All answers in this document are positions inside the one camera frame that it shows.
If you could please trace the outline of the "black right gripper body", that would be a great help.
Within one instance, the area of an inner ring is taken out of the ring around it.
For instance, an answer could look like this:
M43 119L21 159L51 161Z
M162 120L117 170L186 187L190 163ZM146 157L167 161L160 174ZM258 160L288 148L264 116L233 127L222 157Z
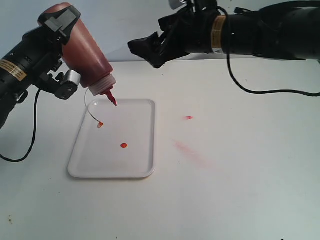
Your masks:
M187 12L190 26L176 34L186 53L212 53L211 32L218 16L216 0L192 0L193 5L184 5L177 12Z

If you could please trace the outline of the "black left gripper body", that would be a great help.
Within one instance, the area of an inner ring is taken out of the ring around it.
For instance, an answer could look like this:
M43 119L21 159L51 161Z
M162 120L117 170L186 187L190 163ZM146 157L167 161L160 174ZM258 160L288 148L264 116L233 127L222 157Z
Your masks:
M39 90L55 95L65 100L66 94L60 81L53 78L50 71L56 72L62 65L62 43L58 33L46 27L38 27L27 32L23 40L31 43L27 56L31 58L33 85Z

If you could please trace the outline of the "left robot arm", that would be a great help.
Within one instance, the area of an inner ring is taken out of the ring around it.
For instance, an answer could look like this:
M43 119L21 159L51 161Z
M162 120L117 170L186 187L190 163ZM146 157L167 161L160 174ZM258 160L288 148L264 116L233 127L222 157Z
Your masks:
M80 16L73 6L43 13L38 18L40 26L24 34L21 42L0 60L2 126L15 106L27 98L31 85L61 100L68 100L78 90L78 72L70 69L56 78L49 72L56 72L63 64L63 47L71 39Z

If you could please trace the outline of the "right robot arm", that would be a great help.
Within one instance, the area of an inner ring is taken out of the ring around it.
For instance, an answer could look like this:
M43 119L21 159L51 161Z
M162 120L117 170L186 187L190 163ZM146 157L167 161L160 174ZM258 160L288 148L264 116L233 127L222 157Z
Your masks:
M132 40L128 48L154 68L190 54L253 56L301 61L320 58L320 3L288 1L252 11L224 13L215 0L187 0L159 19L161 34Z

